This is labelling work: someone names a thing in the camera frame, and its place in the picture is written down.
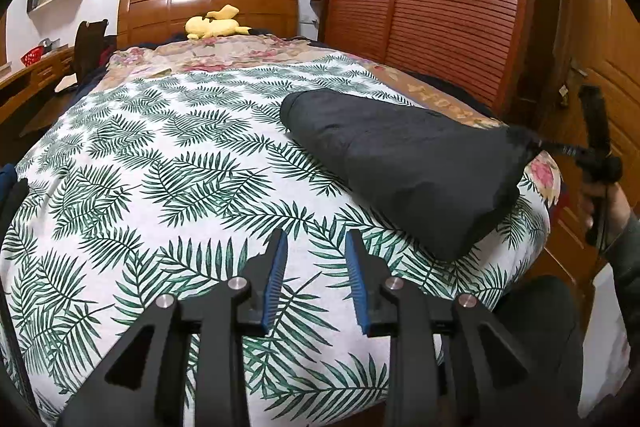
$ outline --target wooden headboard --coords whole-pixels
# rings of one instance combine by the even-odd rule
[[[240,10],[241,26],[264,28],[281,38],[298,34],[298,0],[120,0],[118,48],[139,42],[163,42],[184,32],[197,15],[231,4]]]

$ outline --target black bag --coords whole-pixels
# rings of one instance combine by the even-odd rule
[[[296,92],[280,121],[302,147],[434,257],[455,261],[513,208],[540,152],[526,129],[478,129],[435,111]]]

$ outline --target sleeve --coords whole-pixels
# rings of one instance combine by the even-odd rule
[[[604,255],[613,269],[616,295],[631,347],[629,367],[634,367],[640,362],[640,222],[634,214]]]

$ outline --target doorframe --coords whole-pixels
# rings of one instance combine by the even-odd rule
[[[500,86],[498,86],[498,92],[492,104],[492,109],[502,119],[509,114],[518,80],[524,70],[535,2],[536,0],[518,0],[516,4],[516,17],[513,23],[509,51],[504,63]]]
[[[539,130],[546,117],[555,109],[558,104],[558,90],[566,81],[569,73],[571,41],[571,15],[574,4],[572,0],[560,0],[558,10],[558,26],[556,27],[556,38],[554,39],[554,64],[549,74],[548,81],[542,90],[540,103],[536,108],[532,120],[532,128]]]
[[[6,12],[0,17],[0,71],[6,64]]]

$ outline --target wooden desk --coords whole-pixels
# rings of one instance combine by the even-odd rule
[[[71,74],[74,49],[50,53],[39,62],[0,80],[0,124],[46,87]]]
[[[54,88],[71,73],[73,48],[64,48],[0,80],[0,165],[16,163],[39,140],[45,128],[21,136],[54,95]]]

